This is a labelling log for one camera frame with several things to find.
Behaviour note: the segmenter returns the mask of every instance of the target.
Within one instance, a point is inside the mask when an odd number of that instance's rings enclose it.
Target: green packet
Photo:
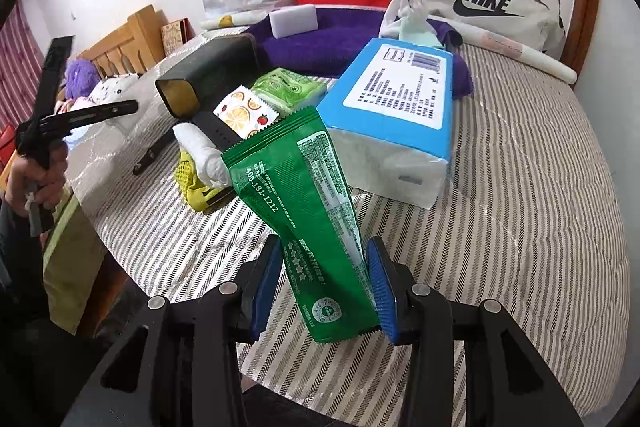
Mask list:
[[[315,108],[267,127],[222,159],[242,201],[280,236],[313,340],[337,342],[379,325],[349,189]]]
[[[280,116],[289,116],[303,107],[318,105],[326,94],[326,84],[277,68],[258,78],[251,90]]]

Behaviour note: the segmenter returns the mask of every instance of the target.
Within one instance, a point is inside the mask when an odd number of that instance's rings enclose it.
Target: pink curtain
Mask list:
[[[0,132],[31,116],[43,60],[18,1],[0,29]]]

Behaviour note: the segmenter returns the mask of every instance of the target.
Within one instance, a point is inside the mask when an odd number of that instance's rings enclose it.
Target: purple plush toy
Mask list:
[[[94,87],[100,82],[98,70],[92,62],[78,58],[66,67],[65,98],[78,98],[89,96]]]

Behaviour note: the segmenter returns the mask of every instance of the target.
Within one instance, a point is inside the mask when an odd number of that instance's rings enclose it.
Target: blue tissue package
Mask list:
[[[450,157],[448,52],[371,39],[318,106],[352,187],[430,208]]]

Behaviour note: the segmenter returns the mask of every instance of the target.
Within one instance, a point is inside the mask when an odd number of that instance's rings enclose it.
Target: nike swoosh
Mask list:
[[[469,8],[462,4],[462,0],[456,0],[453,3],[453,11],[461,17],[522,17],[515,13],[494,12],[492,10],[479,10],[476,8]]]

